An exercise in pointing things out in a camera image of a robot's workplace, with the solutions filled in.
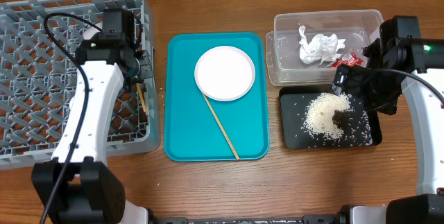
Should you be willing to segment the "wooden chopstick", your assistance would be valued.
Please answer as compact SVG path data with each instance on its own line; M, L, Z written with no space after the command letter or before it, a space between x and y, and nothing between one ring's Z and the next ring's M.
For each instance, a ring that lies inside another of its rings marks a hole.
M139 99L140 99L140 102L142 105L143 112L146 114L146 112L147 112L146 103L144 100L144 93L142 91L142 86L140 85L140 83L136 84L136 88L137 88L137 93L139 94Z
M239 157L239 155L238 155L238 153L237 153L235 147L233 146L233 144L232 144L232 142L231 142L231 140L230 140L230 138L229 138L227 132L225 131L225 128L223 127L222 123L220 122L220 120L219 120L219 118L218 118L216 112L214 111L214 108L212 107L212 105L211 105L211 103L209 102L209 100L208 100L208 98L206 97L206 95L205 95L204 93L202 93L202 92L201 92L201 94L202 94L202 96L203 96L203 98L204 98L204 100L205 100L205 102L206 102L206 104L207 104L207 106L208 106L210 112L212 113L212 116L214 117L214 120L216 121L216 123L217 123L217 125L218 125L220 131L222 132L222 134L223 134L223 136L224 136L226 142L228 143L228 146L230 147L230 150L232 151L232 153L233 153L235 159L236 159L237 161L239 161L239 160L240 160L240 157Z

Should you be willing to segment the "red snack wrapper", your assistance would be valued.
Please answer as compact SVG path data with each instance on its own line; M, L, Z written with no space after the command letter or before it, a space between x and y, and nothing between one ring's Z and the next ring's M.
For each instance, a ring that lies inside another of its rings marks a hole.
M353 67L355 65L362 66L364 64L364 60L359 58L355 53L349 53L337 59L336 61L329 63L326 67L333 68L333 67L338 67L342 64L347 65L349 67Z

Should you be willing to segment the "brown food scrap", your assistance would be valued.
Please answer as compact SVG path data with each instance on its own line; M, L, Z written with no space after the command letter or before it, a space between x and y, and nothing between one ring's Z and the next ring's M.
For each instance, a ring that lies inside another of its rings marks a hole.
M344 122L344 118L345 118L344 112L339 111L339 110L335 110L333 117L332 117L332 123L338 127L342 127L343 122Z

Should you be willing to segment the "white rice pile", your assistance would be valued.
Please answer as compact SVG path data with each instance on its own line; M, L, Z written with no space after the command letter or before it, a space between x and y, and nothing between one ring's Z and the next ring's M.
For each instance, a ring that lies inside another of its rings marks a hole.
M350 108L350 100L345 94L321 93L306 107L303 128L313 138L340 139L344 131L334 123L333 116L335 112L347 112Z

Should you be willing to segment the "white tissue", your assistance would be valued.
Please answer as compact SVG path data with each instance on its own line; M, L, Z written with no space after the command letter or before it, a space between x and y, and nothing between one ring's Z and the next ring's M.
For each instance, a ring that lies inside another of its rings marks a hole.
M305 30L305 26L300 26L298 29L300 34L299 58L303 63L311 64L319 61L320 64L323 64L324 62L334 62L341 57L338 51L345 48L345 39L339 39L334 33L330 36L317 34L308 42Z

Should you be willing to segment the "pink plate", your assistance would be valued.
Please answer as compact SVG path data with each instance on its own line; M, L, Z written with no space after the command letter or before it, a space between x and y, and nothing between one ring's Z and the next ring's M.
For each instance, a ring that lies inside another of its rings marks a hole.
M216 46L199 57L194 79L205 96L216 101L235 101L253 87L255 65L237 47Z

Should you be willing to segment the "grey bowl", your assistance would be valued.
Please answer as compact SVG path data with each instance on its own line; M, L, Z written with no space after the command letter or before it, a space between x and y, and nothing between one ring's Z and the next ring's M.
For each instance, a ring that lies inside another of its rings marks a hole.
M95 24L96 27L91 27L91 28L88 28L87 30L84 30L84 32L83 32L83 39L84 40L92 39L92 37L96 33L100 32L100 30L102 29L102 25L103 24L101 22L99 22L99 23Z

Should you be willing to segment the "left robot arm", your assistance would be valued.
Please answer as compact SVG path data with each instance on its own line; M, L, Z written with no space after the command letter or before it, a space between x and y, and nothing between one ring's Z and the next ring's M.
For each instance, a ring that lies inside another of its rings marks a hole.
M108 131L123 87L138 79L143 53L140 19L124 9L105 9L97 33L74 54L48 33L77 68L69 118L48 162L33 166L31 181L44 205L41 223L156 223L149 208L126 199L107 166Z

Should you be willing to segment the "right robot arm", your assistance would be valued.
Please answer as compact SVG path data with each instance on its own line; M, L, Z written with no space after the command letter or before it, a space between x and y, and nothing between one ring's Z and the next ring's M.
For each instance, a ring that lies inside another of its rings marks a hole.
M365 110L393 115L407 100L418 156L417 194L382 207L342 206L336 223L443 222L443 41L424 39L417 17L394 16L365 47L366 67L340 65L332 93L360 98Z

